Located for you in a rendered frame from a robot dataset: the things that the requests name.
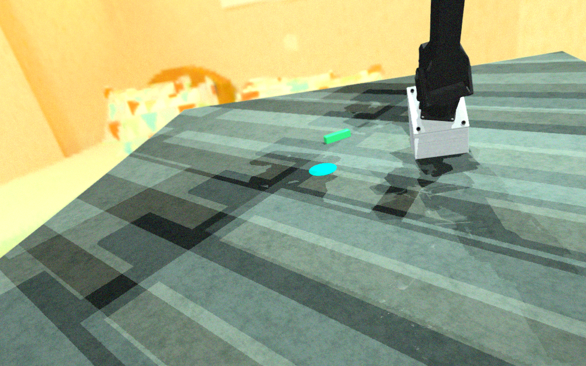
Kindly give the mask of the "green rectangular post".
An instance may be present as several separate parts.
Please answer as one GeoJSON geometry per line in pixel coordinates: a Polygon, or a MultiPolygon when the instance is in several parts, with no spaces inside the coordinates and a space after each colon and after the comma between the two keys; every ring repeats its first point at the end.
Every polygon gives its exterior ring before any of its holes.
{"type": "Polygon", "coordinates": [[[334,134],[324,135],[324,143],[329,144],[348,137],[350,137],[350,130],[345,129],[334,134]]]}

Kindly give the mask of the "cyan circle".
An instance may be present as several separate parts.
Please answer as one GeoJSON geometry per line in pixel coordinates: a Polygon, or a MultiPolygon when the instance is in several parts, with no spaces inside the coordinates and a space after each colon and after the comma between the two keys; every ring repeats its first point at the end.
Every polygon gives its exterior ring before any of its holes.
{"type": "Polygon", "coordinates": [[[336,170],[336,165],[334,164],[318,164],[314,165],[310,170],[309,173],[314,176],[323,176],[333,173],[336,170]]]}

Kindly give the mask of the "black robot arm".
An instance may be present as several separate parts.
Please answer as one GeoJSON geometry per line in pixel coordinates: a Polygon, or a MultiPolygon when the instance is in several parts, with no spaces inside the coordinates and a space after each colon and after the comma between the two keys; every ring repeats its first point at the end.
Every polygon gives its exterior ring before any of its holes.
{"type": "Polygon", "coordinates": [[[471,62],[460,43],[464,3],[430,2],[429,42],[418,48],[415,76],[420,119],[454,122],[460,98],[474,93],[471,62]]]}

